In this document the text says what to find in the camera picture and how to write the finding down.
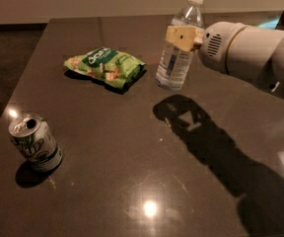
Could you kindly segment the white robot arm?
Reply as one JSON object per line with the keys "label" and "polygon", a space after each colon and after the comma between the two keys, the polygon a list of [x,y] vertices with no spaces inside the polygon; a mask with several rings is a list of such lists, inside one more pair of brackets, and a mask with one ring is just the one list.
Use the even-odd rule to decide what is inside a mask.
{"label": "white robot arm", "polygon": [[218,22],[205,31],[170,26],[166,40],[198,50],[202,64],[284,99],[284,10],[273,29]]}

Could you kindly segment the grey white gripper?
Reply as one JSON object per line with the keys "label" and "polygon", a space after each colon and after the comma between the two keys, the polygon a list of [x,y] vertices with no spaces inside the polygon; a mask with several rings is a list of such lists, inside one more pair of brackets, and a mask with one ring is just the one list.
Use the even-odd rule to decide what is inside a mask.
{"label": "grey white gripper", "polygon": [[166,42],[185,52],[192,52],[200,47],[198,57],[202,64],[227,74],[227,53],[230,45],[246,27],[242,23],[229,22],[213,24],[205,31],[192,25],[168,26]]}

